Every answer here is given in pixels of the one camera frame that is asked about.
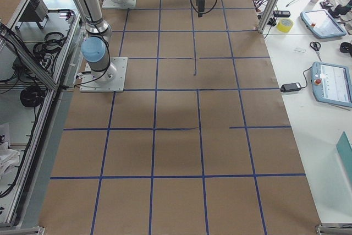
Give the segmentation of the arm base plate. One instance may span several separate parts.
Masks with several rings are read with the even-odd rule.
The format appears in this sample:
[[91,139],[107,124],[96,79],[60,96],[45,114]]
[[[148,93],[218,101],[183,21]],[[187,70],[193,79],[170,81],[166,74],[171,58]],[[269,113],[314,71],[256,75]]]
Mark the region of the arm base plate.
[[85,71],[91,72],[82,78],[81,92],[123,92],[127,72],[127,57],[111,57],[111,63],[106,72],[92,72],[88,63]]
[[103,9],[135,9],[137,0],[103,0]]

